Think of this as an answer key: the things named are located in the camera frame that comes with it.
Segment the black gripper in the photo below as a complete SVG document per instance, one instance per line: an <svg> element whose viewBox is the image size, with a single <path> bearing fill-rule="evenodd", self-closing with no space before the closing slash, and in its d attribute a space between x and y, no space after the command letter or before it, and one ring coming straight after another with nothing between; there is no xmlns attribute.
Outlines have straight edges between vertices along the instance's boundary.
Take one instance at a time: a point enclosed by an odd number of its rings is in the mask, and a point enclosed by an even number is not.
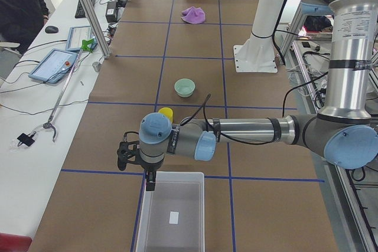
<svg viewBox="0 0 378 252"><path fill-rule="evenodd" d="M157 164L148 164L144 169L145 175L146 175L146 190L147 191L155 190L157 170L158 170Z"/></svg>

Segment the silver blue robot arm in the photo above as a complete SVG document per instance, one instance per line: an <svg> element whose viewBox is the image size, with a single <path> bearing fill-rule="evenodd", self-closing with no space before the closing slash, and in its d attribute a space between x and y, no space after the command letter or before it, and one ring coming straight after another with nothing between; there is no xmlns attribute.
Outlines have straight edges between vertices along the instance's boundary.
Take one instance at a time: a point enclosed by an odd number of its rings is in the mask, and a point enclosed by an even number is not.
<svg viewBox="0 0 378 252"><path fill-rule="evenodd" d="M157 170L167 155L209 161L219 142L260 146L275 142L298 145L327 162L358 169L377 155L377 132L365 109L372 63L377 0L302 0L308 15L334 17L325 103L316 114L265 119L197 119L173 124L160 113L140 124L136 160L145 171L146 190L153 191Z"/></svg>

